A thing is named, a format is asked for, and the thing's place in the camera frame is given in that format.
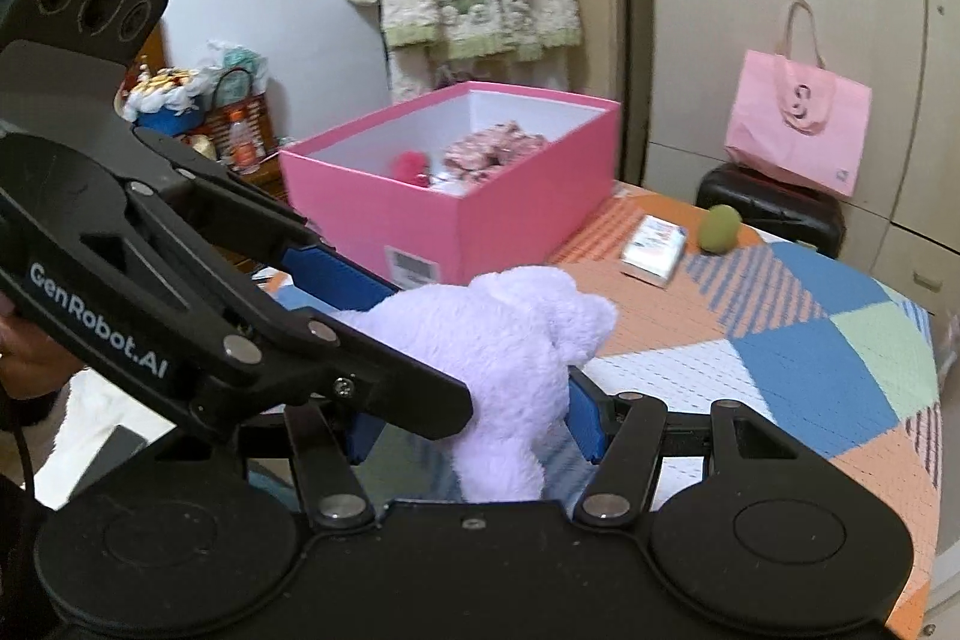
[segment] green ball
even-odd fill
[[[743,223],[740,213],[728,204],[710,207],[700,223],[697,242],[706,253],[728,253],[736,247],[736,235]]]

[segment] barcode label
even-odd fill
[[[440,282],[440,266],[395,247],[387,247],[387,265],[394,283],[405,290]]]

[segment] pink box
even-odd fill
[[[462,196],[387,177],[405,150],[436,168],[450,143],[506,121],[549,145]],[[280,165],[290,204],[347,258],[400,287],[464,284],[542,263],[583,225],[611,194],[618,128],[615,101],[467,82],[285,148]]]

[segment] plastic bag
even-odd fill
[[[260,95],[267,90],[270,79],[267,59],[258,52],[241,47],[240,44],[210,40],[206,43],[206,57],[200,63],[216,71],[217,76],[235,66],[246,68],[253,75],[253,95]],[[222,107],[232,104],[246,97],[247,92],[246,74],[230,74],[224,78],[223,85],[217,91],[216,105]]]
[[[160,70],[157,78],[169,73],[168,70]],[[134,88],[127,103],[124,104],[123,117],[127,121],[135,121],[140,113],[152,114],[166,108],[173,110],[177,115],[182,115],[187,110],[199,109],[200,103],[198,97],[213,90],[215,77],[218,71],[214,68],[199,68],[190,71],[190,79],[182,85],[168,83],[160,85],[152,90],[142,90]]]

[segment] pink tote bag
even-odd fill
[[[810,15],[817,65],[790,60],[797,9]],[[851,196],[870,121],[866,85],[827,70],[813,10],[794,0],[776,54],[748,50],[724,146],[738,164],[774,180]]]

